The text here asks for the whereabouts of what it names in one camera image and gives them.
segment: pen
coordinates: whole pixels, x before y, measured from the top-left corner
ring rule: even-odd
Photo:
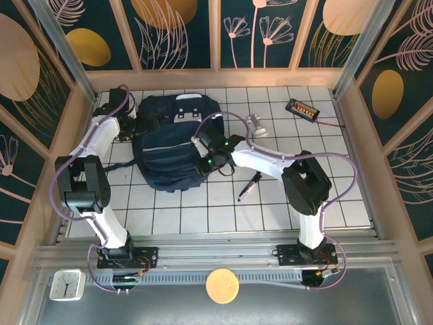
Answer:
[[[246,184],[246,187],[239,194],[239,197],[237,198],[238,202],[240,202],[245,197],[245,195],[248,194],[248,192],[254,187],[254,185],[257,184],[260,178],[262,178],[262,173],[258,171],[256,175],[254,175],[254,177],[248,182],[248,184]]]

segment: white grid floor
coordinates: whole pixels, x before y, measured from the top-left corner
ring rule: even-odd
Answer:
[[[149,95],[184,92],[206,94],[218,101],[222,110],[240,116],[258,114],[269,132],[264,138],[254,139],[260,146],[294,154],[301,150],[348,154],[340,128],[310,123],[285,110],[290,98],[295,98],[320,110],[319,121],[338,123],[326,87],[175,89],[133,91],[133,95],[139,104]],[[102,93],[99,105],[107,101],[108,93]],[[245,132],[240,121],[225,116],[226,136]],[[131,143],[114,142],[103,163],[108,166],[132,158]],[[338,158],[324,157],[318,161],[332,179],[329,197],[334,198],[350,184],[352,169]],[[277,180],[263,175],[258,185],[241,202],[237,201],[254,174],[254,170],[241,167],[236,167],[230,177],[214,172],[199,188],[169,194],[150,188],[136,166],[118,169],[108,173],[111,206],[132,236],[298,229],[299,218]],[[327,210],[325,227],[371,227],[358,186]],[[76,222],[70,224],[66,236],[82,238],[94,236],[94,232],[86,222]]]

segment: battery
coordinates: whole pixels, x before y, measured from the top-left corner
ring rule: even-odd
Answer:
[[[303,119],[314,123],[319,116],[320,111],[292,98],[286,106],[286,110]]]

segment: round cookie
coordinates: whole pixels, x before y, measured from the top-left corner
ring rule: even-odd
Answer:
[[[206,291],[216,303],[230,303],[239,292],[239,280],[229,269],[216,269],[206,280]]]

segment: navy backpack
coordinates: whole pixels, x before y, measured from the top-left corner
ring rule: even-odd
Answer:
[[[194,162],[200,155],[191,142],[200,122],[220,112],[219,104],[206,95],[186,93],[149,96],[139,105],[137,117],[146,121],[147,132],[132,138],[134,160],[147,183],[155,190],[174,192],[200,186]],[[224,133],[222,117],[209,123]]]

